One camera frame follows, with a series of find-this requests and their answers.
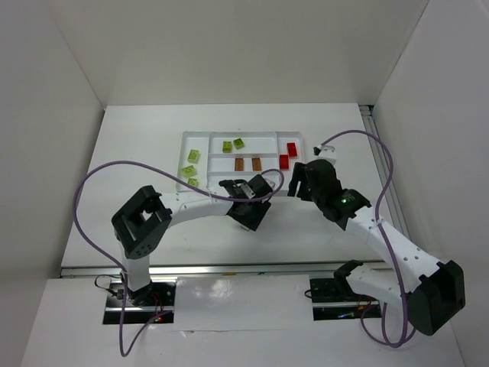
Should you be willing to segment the brown lego plate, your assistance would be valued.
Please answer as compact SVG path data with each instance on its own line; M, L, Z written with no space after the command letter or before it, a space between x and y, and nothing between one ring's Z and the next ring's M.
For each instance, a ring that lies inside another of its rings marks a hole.
M262 171L261 159L258 157L251 159L253 171Z
M245 170L245 160L243 158L235 159L235 171L241 172Z

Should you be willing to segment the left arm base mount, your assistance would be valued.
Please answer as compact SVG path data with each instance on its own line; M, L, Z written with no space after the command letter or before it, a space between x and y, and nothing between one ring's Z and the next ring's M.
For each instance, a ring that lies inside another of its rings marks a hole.
M119 324L124 288L120 276L103 274L94 280L94 285L106 294L104 325ZM176 296L175 281L153 281L149 287L126 297L124 324L145 324L152 317L154 324L170 324L174 321Z

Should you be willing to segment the red lego brick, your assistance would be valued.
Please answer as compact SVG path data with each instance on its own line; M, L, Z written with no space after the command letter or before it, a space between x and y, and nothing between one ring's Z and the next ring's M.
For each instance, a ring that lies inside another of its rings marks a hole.
M297 158L299 156L296 144L294 142L287 143L287 153L290 158Z
M282 171L288 171L290 169L290 158L288 154L281 154L279 156L279 168Z

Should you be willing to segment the green square lego brick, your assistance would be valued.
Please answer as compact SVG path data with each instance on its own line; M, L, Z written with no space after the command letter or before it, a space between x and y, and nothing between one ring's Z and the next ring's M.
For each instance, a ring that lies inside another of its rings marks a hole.
M236 138L234 141L233 141L233 145L235 146L236 149L242 149L245 147L245 143L242 141L241 138Z

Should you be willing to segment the aluminium rail right side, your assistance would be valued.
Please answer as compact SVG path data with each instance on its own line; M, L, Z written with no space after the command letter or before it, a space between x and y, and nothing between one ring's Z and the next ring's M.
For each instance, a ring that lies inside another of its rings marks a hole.
M364 123L365 131L379 138L380 134L373 118L373 106L359 105L358 108ZM373 138L369 138L368 140L374 156L374 161L379 173L381 184L384 185L387 182L390 168L387 154L382 146ZM381 206L388 209L390 214L390 222L392 225L408 239L411 239L393 181L391 181L387 192L385 193Z

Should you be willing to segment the curved green lego brick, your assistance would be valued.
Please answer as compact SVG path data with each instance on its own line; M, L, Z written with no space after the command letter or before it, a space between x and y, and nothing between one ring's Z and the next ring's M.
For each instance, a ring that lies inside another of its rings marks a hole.
M184 177L194 177L197 175L196 167L194 165L183 167L181 173Z

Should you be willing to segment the white compartment sorting tray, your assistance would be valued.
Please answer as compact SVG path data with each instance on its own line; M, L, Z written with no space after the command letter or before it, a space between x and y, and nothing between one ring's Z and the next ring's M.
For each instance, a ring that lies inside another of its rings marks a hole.
M236 149L233 145L232 153L222 152L222 142L233 141L241 138L244 148ZM279 156L287 153L287 143L294 142L298 150L297 158L290 158L290 169L282 171L279 168ZM187 156L191 149L199 150L198 164L191 164ZM288 185L292 176L293 165L296 162L305 161L303 148L303 136L300 132L184 132L181 139L180 159L177 169L177 177L186 182L190 177L184 177L181 173L183 167L194 165L196 178L199 181L199 189L209 190L216 188L219 181L235 179L250 180L261 171L253 171L251 159L261 159L262 171L272 170L265 177L275 184L279 184L282 171L284 176L283 186L279 194L286 196ZM235 171L235 159L244 159L244 171Z

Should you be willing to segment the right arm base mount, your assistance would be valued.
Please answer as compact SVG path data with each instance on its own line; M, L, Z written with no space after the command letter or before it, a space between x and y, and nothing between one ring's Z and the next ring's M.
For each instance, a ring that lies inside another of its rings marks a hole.
M313 319L353 320L360 319L367 310L366 318L381 318L378 300L363 294L345 293L334 278L312 278L304 296L312 301Z

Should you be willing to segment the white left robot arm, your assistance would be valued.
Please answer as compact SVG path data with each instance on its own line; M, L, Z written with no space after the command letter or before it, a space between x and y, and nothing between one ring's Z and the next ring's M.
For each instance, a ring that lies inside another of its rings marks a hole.
M222 180L219 187L228 194L223 200L214 192L163 195L151 185L145 186L112 217L115 237L124 255L123 280L134 305L143 305L157 293L149 273L150 254L168 229L195 219L228 216L255 231L271 207L269 196L275 183L257 174L248 181Z

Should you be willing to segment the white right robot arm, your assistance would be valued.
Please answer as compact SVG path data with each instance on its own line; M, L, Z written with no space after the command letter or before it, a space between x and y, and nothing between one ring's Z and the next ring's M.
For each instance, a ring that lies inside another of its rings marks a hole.
M465 307L459 264L423 251L384 218L357 190L346 189L325 158L294 165L288 196L312 201L327 220L368 245L400 276L392 281L362 261L349 261L335 277L346 291L396 307L415 330L434 335Z

